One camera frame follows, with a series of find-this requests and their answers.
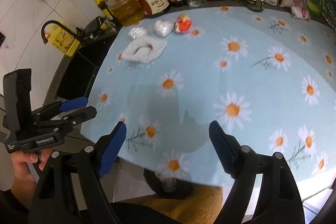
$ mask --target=white cloth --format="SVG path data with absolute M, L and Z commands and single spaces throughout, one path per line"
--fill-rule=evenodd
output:
M 162 54 L 167 41 L 144 35 L 134 39 L 123 51 L 122 59 L 149 64 Z

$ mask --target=floral tablecloth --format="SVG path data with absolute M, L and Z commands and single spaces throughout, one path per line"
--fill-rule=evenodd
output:
M 121 58 L 132 40 L 131 27 L 122 28 L 89 97 L 97 116 L 81 133 L 96 142 L 123 121 L 121 158 L 200 184 L 231 183 L 209 140 L 213 120 L 257 153 L 282 152 L 296 181 L 336 167 L 332 29 L 275 10 L 187 14 L 191 31 L 167 36 L 166 49 L 149 65 Z M 155 35 L 156 20 L 139 26 Z

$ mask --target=tiled wall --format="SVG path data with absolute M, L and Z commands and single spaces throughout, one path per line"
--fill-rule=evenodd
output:
M 15 69 L 32 68 L 32 108 L 44 101 L 63 53 L 44 45 L 41 25 L 49 19 L 85 27 L 102 15 L 93 0 L 0 0 L 0 32 L 6 39 L 0 47 L 0 80 Z

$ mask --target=silver screw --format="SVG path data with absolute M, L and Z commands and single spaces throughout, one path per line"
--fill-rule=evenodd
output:
M 95 148 L 92 145 L 88 145 L 87 147 L 84 148 L 84 151 L 86 153 L 90 153 L 94 150 Z
M 245 153 L 248 153 L 248 152 L 251 151 L 251 148 L 249 148 L 247 145 L 243 145 L 243 146 L 241 147 L 241 150 L 242 150 L 243 152 L 245 152 Z
M 58 151 L 54 151 L 52 154 L 51 154 L 51 157 L 52 158 L 57 158 L 59 156 L 59 152 Z
M 283 158 L 283 155 L 280 152 L 275 152 L 275 157 L 281 160 Z

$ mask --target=orange flower center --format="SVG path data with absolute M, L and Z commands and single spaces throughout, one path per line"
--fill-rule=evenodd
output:
M 198 35 L 199 33 L 199 30 L 192 30 L 191 35 Z
M 329 64 L 331 64 L 331 63 L 333 62 L 333 61 L 331 60 L 331 57 L 330 57 L 329 55 L 326 55 L 325 58 L 326 58 L 326 60 L 327 60 L 327 62 L 328 62 Z
M 102 96 L 101 96 L 101 101 L 102 102 L 105 102 L 107 100 L 107 94 L 104 93 Z
M 324 160 L 321 160 L 319 163 L 319 169 L 321 170 L 323 166 L 324 166 Z
M 174 86 L 174 80 L 170 79 L 170 78 L 167 78 L 163 83 L 162 83 L 162 87 L 165 89 L 165 90 L 170 90 L 172 89 Z
M 226 65 L 227 65 L 227 62 L 224 61 L 224 60 L 219 63 L 219 66 L 222 67 L 222 68 L 226 67 Z
M 172 171 L 176 171 L 180 168 L 179 160 L 171 160 L 168 163 L 168 168 Z
M 232 41 L 227 45 L 227 48 L 230 52 L 237 52 L 240 50 L 240 45 L 237 41 Z
M 311 148 L 311 145 L 313 144 L 313 137 L 308 135 L 305 140 L 305 144 L 308 148 Z
M 146 134 L 148 137 L 153 138 L 156 133 L 156 128 L 154 126 L 149 126 L 146 128 Z
M 226 107 L 226 114 L 229 117 L 237 117 L 240 111 L 240 107 L 237 106 L 235 103 L 230 103 L 227 107 Z
M 308 85 L 308 86 L 307 86 L 307 93 L 308 93 L 309 95 L 314 95 L 314 88 L 313 88 L 312 85 Z
M 285 60 L 284 56 L 281 53 L 276 53 L 274 55 L 274 58 L 278 61 L 278 62 L 283 62 Z
M 284 144 L 284 138 L 278 137 L 275 141 L 276 146 L 282 146 Z

